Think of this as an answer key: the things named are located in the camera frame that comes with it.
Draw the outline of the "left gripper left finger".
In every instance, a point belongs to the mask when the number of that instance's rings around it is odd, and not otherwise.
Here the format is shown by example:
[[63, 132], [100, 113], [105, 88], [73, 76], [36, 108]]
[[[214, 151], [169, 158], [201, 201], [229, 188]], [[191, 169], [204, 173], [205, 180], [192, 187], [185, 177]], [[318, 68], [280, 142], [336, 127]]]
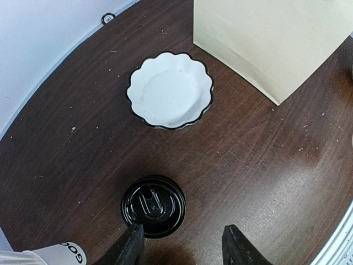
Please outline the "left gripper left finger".
[[143, 225], [131, 225], [98, 260], [98, 264], [144, 264], [144, 246]]

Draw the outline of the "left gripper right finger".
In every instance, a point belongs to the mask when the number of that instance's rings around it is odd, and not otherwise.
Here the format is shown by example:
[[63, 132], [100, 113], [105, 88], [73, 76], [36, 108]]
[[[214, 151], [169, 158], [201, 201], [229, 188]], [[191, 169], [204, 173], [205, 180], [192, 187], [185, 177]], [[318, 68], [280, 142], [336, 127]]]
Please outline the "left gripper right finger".
[[272, 265], [235, 225], [224, 227], [222, 256], [223, 264]]

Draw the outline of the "kraft paper takeout bag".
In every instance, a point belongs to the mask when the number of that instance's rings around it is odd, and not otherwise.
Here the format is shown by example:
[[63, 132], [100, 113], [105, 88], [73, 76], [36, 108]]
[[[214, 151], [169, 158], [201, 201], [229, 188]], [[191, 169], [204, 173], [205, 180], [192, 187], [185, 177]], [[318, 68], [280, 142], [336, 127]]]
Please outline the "kraft paper takeout bag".
[[195, 45], [276, 105], [351, 33], [351, 1], [194, 2]]

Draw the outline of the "stack of black lids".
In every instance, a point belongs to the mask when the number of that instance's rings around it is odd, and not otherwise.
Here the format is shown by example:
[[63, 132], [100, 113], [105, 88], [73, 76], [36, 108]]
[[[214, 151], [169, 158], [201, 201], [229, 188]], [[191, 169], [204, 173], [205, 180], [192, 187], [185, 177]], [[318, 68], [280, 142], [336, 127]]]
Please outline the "stack of black lids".
[[172, 179], [161, 175], [141, 178], [127, 189], [121, 201], [121, 214], [127, 226], [142, 225], [148, 239], [161, 239], [183, 223], [186, 199]]

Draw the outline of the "paper cup holding straws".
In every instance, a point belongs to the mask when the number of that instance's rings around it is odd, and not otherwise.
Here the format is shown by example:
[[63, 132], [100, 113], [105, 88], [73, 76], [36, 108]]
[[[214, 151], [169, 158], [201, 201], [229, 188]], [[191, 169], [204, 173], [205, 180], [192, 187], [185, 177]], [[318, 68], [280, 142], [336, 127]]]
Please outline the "paper cup holding straws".
[[63, 242], [22, 252], [1, 250], [1, 264], [87, 264], [83, 249], [74, 242]]

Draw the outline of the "white scalloped dish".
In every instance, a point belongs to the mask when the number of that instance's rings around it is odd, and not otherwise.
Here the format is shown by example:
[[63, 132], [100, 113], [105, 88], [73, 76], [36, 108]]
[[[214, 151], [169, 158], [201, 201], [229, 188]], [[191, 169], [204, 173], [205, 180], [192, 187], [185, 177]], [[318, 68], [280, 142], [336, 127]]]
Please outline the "white scalloped dish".
[[148, 126], [180, 130], [196, 124], [213, 102], [214, 81], [204, 63], [186, 53], [163, 52], [130, 77], [132, 113]]

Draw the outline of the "aluminium front rail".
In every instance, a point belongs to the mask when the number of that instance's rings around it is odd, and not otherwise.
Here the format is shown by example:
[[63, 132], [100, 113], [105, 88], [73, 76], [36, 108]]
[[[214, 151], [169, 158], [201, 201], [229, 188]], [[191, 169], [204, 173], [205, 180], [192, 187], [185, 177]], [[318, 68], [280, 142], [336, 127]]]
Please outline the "aluminium front rail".
[[351, 203], [338, 227], [311, 265], [352, 265], [352, 207]]

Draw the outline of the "small black round wall grommet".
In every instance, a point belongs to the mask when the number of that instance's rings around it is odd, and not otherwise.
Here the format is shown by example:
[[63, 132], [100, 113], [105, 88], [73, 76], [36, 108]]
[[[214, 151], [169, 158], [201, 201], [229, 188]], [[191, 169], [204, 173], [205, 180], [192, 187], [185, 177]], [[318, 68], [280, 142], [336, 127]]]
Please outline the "small black round wall grommet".
[[115, 14], [113, 13], [106, 13], [101, 18], [101, 23], [106, 25], [108, 22], [112, 21], [115, 18]]

